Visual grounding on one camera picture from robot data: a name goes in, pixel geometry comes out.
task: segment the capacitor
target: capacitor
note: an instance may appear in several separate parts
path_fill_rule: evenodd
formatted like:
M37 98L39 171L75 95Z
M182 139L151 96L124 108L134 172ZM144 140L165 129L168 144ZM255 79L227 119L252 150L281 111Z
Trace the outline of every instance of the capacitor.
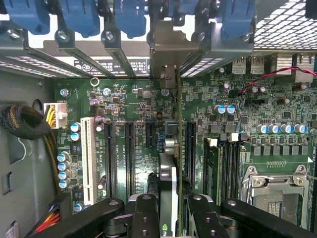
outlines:
M57 160L59 162L64 162L65 160L69 159L69 153L67 151L63 151L57 156Z
M59 181L58 186L60 188L67 188L69 184L70 184L70 178L66 178L64 180Z
M258 93L258 91L259 91L259 89L258 89L258 87L256 87L256 86L249 87L249 88L247 88L247 90L246 90L247 93Z
M57 168L59 171L65 171L68 167L69 167L70 163L68 160L64 161L64 162L60 162L57 165Z
M80 132L73 132L70 138L72 141L78 141L80 139Z
M278 126L274 125L274 124L271 124L271 125L268 126L268 131L270 133L278 133Z
M226 111L228 114L234 114L236 111L235 107L233 105L226 105Z
M106 176L102 176L102 178L99 180L98 189L103 189L106 184Z
M103 89L103 95L108 97L111 94L111 90L109 88L104 88Z
M69 96L69 91L67 88L62 88L60 91L59 91L59 94L62 96L62 97L68 97Z
M89 100L89 106L95 107L99 105L99 100L97 98L92 98Z
M296 124L294 126L294 131L297 133L305 133L306 127L304 125Z
M292 127L290 125L283 124L281 125L281 131L284 133L291 133Z
M219 85L219 89L220 90L226 90L230 88L230 84L229 83L223 83Z
M74 205L74 211L75 212L80 212L80 211L84 210L84 207L85 207L84 203L76 202L75 205Z
M311 129L311 134L312 135L317 135L317 129L315 129L315 128Z
M104 130L104 127L105 127L104 124L99 124L99 125L96 126L96 131L97 132L101 132L101 131Z
M95 116L94 120L95 120L95 123L103 123L105 121L105 118L102 116Z
M265 134L265 133L266 133L266 129L267 129L267 126L266 126L266 125L259 124L259 125L257 126L257 131L258 131L259 133Z
M305 89L307 89L306 84L298 84L292 87L293 92L304 91Z
M224 114L226 112L226 107L224 105L216 105L214 110L218 113L218 114Z
M281 105L287 105L291 102L291 100L289 100L288 98L280 98L276 101L276 104L278 104L279 106Z
M69 170L65 170L65 171L61 171L58 173L58 178L61 180L66 179L67 177L69 177Z
M259 92L260 93L265 93L266 92L266 88L263 87L263 86L259 87Z
M72 132L79 132L80 131L80 123L79 122L75 122L70 126L70 130Z

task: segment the mesh vent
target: mesh vent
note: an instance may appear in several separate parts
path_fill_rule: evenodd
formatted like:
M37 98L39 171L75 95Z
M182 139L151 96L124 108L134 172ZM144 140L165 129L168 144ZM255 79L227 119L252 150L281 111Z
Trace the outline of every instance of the mesh vent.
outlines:
M305 18L305 0L289 0L260 21L255 49L316 50L317 21Z
M3 62L3 61L0 61L0 66L6 67L6 68L16 69L16 70L27 72L27 73L33 73L33 74L37 74L37 75L44 76L44 77L56 77L55 75L52 75L52 74L43 73L43 72L40 72L40 71L37 71L37 70L32 70L32 69L29 69L29 68L25 68L25 67L20 67L18 65L14 65L14 64L11 64L11 63L6 63L6 62Z
M222 61L223 58L204 58L202 59L198 64L191 67L188 71L182 74L183 77L193 77L196 74L204 71L205 69L208 69L209 67L215 65L216 63L219 63Z
M49 63L45 63L45 62L39 61L39 60L34 59L32 57L28 57L28 56L20 56L20 57L7 56L7 57L10 58L10 59L13 59L13 60L17 60L17 61L28 63L28 64L31 64L31 65L34 65L34 66L37 66L37 67L41 67L41 68L50 70L52 72L64 74L64 75L69 76L69 77L80 77L80 75L78 75L76 73L73 73L73 72L70 72L68 70L56 67L56 66L51 65Z

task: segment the screw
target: screw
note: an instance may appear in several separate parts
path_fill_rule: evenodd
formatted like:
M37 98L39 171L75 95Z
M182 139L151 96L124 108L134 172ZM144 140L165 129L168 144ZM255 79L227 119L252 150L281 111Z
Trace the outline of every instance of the screw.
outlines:
M109 203L109 205L118 205L118 202L117 201L112 201Z
M58 37L60 37L62 40L66 40L67 39L67 34L64 31L58 31L57 32Z
M199 195L195 195L195 196L194 196L194 199L195 199L195 200L201 200L202 197L200 197Z
M198 38L199 41L203 41L204 38L205 38L205 33L204 33L204 32L200 33L200 34L199 34L199 38Z
M236 206L237 205L237 203L235 201L231 201L231 200L228 201L228 204L230 206Z
M247 42L250 39L250 37L251 37L251 35L248 33L247 35L242 36L241 39L243 42Z
M149 200L149 199L151 199L151 197L150 197L150 196L147 196L147 195L143 196L142 198L143 198L144 200Z
M106 37L107 37L107 39L108 40L112 40L113 39L113 34L112 34L112 32L111 31L106 31Z
M12 37L14 39L20 38L20 34L16 30L8 29L7 33L9 34L10 37Z

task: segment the pcie slot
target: pcie slot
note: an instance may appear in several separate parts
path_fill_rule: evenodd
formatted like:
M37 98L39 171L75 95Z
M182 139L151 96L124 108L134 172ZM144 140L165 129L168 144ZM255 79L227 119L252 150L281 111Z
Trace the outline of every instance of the pcie slot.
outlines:
M94 118L81 118L80 124L84 204L93 205L97 200L97 166Z
M129 199L135 194L135 126L133 122L126 122L124 127L127 199Z
M105 159L106 159L106 191L109 197L117 197L117 161L115 155L115 124L104 124Z
M195 187L195 168L196 168L196 128L194 121L187 121L185 125L185 169L187 176Z
M146 147L155 148L155 121L145 122Z

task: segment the green circuit board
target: green circuit board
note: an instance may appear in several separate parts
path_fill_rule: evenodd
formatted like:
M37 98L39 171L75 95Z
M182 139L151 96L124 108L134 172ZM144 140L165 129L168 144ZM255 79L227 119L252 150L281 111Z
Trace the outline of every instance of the green circuit board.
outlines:
M100 80L98 87L92 87L87 79L56 80L55 99L57 102L66 102L68 107L68 125L79 122L83 117L94 117L98 115L97 110L104 112L106 121L115 125L115 156L117 165L117 197L127 201L126 182L126 160L125 160L125 123L133 122L135 130L135 193L147 192L148 175L158 171L159 153L164 151L164 140L167 138L164 132L163 121L165 119L177 118L177 107L182 107L183 118L183 143L182 157L185 164L188 160L189 151L186 149L188 140L186 138L187 122L195 127L195 151L190 155L195 161L195 175L193 181L193 192L204 193L204 160L206 159L205 138L219 138L221 133L227 129L227 136L231 133L245 132L247 140L239 144L238 154L226 151L221 146L217 148L219 158L217 166L217 187L213 187L211 196L216 196L217 201L230 196L230 191L223 191L228 183L229 177L223 174L232 173L229 168L233 156L239 157L237 179L241 180L249 165L257 167L259 173L286 174L293 173L298 165L304 165L309 175L313 175L316 155L316 138L310 134L310 129L316 127L317 89L312 87L305 91L292 91L293 84L274 83L274 79L264 79L257 86L265 87L264 93L247 94L247 97L230 96L229 90L241 89L247 83L258 78L258 75L208 75L202 78L182 80L182 102L176 100L176 90L170 90L168 96L163 96L159 80L150 79L118 79ZM222 89L224 83L229 83L228 89ZM60 95L60 90L66 88L70 96L65 98ZM111 94L104 96L103 90L110 89ZM90 99L97 99L99 105L91 107ZM278 105L280 98L287 98L290 103ZM252 100L262 100L261 105L253 105ZM215 110L217 105L232 105L235 112L218 114ZM158 112L162 121L158 121ZM147 146L146 122L154 121L155 144L152 148ZM292 132L290 134L279 132L277 134L260 134L257 131L259 124L274 124L281 126L296 124L306 127L305 133ZM220 131L213 131L211 127L220 125ZM58 151L70 152L71 131L70 129L59 129ZM263 154L263 147L279 146L281 152L277 154ZM305 154L292 154L292 148L305 147ZM96 132L96 154L97 154L97 178L100 179L106 171L105 135ZM80 156L71 161L71 185L65 191L71 191L74 187L82 185L82 175L78 173L82 168ZM313 192L313 182L310 181L310 195ZM109 197L105 190L99 191L99 198ZM307 211L310 216L312 202L308 202Z

